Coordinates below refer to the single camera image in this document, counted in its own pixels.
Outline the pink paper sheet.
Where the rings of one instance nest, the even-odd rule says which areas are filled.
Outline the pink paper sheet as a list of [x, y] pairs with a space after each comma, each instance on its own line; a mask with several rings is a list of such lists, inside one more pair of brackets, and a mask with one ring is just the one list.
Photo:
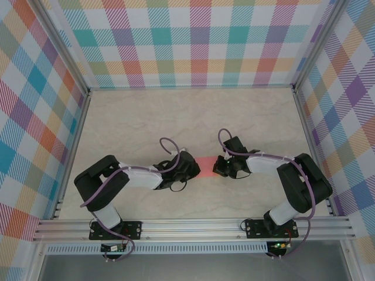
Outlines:
[[200, 173], [198, 174], [197, 178], [219, 176], [213, 172], [213, 166], [216, 160], [217, 156], [197, 157], [195, 161], [200, 167]]

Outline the aluminium mounting rail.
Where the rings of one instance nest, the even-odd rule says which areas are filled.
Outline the aluminium mounting rail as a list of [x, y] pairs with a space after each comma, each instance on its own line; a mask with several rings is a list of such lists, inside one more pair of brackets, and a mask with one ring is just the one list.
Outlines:
[[[88, 241], [92, 220], [42, 220], [36, 230], [35, 242]], [[144, 219], [141, 242], [224, 242], [245, 241], [241, 218], [206, 219]], [[355, 239], [347, 217], [315, 217], [311, 219], [309, 241]]]

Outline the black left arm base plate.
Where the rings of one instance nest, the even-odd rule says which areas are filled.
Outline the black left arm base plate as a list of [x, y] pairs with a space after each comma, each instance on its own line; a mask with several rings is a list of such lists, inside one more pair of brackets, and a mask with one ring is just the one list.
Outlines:
[[[132, 240], [140, 240], [142, 231], [141, 221], [122, 221], [117, 226], [111, 229], [122, 236], [131, 238]], [[122, 237], [111, 234], [102, 228], [97, 221], [93, 221], [90, 224], [90, 233], [88, 235], [89, 240], [121, 240]]]

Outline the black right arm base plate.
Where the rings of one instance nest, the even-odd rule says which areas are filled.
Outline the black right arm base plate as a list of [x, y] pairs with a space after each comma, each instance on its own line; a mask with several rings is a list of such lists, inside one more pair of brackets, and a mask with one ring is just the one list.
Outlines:
[[283, 225], [267, 228], [264, 220], [247, 219], [245, 231], [248, 239], [255, 238], [298, 238], [299, 232], [294, 220], [289, 220]]

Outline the aluminium side rail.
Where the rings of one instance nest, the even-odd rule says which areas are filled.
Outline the aluminium side rail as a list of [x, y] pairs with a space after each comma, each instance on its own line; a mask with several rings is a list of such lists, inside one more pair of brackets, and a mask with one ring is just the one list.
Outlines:
[[73, 168], [74, 160], [75, 160], [76, 153], [77, 153], [77, 150], [78, 150], [79, 141], [80, 141], [80, 138], [81, 138], [84, 123], [86, 121], [88, 109], [89, 109], [89, 106], [90, 106], [91, 96], [92, 96], [92, 92], [91, 92], [90, 89], [88, 89], [88, 92], [84, 97], [83, 108], [82, 108], [82, 111], [81, 111], [79, 122], [78, 122], [77, 127], [76, 127], [76, 132], [74, 134], [74, 139], [73, 139], [73, 143], [72, 143], [72, 146], [71, 146], [71, 150], [68, 154], [67, 165], [66, 165], [66, 168], [65, 168], [64, 173], [63, 173], [62, 182], [61, 182], [59, 188], [57, 189], [56, 197], [53, 200], [52, 209], [50, 210], [49, 215], [47, 216], [48, 220], [53, 220], [55, 218], [55, 215], [58, 212], [57, 206], [60, 203], [62, 203], [63, 200], [64, 200], [64, 196], [65, 196], [66, 189], [67, 189], [67, 186], [68, 186], [68, 183], [69, 183], [69, 178], [70, 178], [71, 171], [72, 171], [72, 168]]
[[292, 88], [291, 91], [292, 91], [292, 96], [294, 98], [295, 105], [296, 105], [296, 108], [297, 108], [297, 111], [298, 111], [298, 114], [299, 114], [299, 117], [300, 117], [300, 120], [301, 120], [301, 124], [302, 124], [304, 134], [305, 134], [305, 137], [306, 137], [306, 141], [308, 143], [308, 147], [309, 147], [309, 150], [310, 150], [310, 153], [311, 153], [311, 157], [314, 160], [314, 162], [317, 164], [318, 168], [320, 168], [323, 175], [325, 176], [326, 174], [325, 174], [325, 171], [323, 169], [322, 164], [319, 161], [318, 151], [317, 151], [317, 148], [316, 148], [316, 145], [315, 145], [315, 140], [313, 138], [312, 131], [310, 130], [310, 127], [309, 127], [309, 124], [308, 124], [308, 119], [307, 119], [306, 113], [305, 113], [305, 111], [303, 109], [303, 106], [302, 106], [302, 103], [301, 103], [301, 101], [298, 97], [297, 91], [294, 88]]

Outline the thin aluminium rail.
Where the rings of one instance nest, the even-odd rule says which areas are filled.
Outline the thin aluminium rail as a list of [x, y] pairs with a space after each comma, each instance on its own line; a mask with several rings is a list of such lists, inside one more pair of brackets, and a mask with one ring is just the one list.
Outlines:
[[100, 88], [91, 87], [90, 92], [113, 92], [113, 91], [153, 91], [153, 90], [212, 90], [212, 89], [292, 89], [292, 84], [272, 84], [272, 85], [201, 85], [201, 86], [167, 86], [167, 87], [114, 87]]

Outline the aluminium corner post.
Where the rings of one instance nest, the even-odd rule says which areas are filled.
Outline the aluminium corner post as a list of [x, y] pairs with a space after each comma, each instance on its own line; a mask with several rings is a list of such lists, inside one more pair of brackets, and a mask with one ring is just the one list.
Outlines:
[[55, 27], [53, 21], [51, 20], [46, 8], [42, 4], [41, 0], [28, 0], [30, 7], [33, 9], [37, 18], [40, 20], [43, 28], [45, 29], [49, 39], [53, 43], [58, 54], [64, 61], [67, 69], [71, 72], [72, 77], [77, 83], [78, 87], [85, 93], [86, 96], [89, 95], [90, 90], [87, 83], [84, 81], [80, 70], [76, 66], [69, 50], [63, 41], [58, 29]]
[[342, 13], [350, 0], [322, 0], [306, 34], [304, 52], [297, 57], [298, 66], [291, 79], [291, 89], [296, 94], [312, 71]]

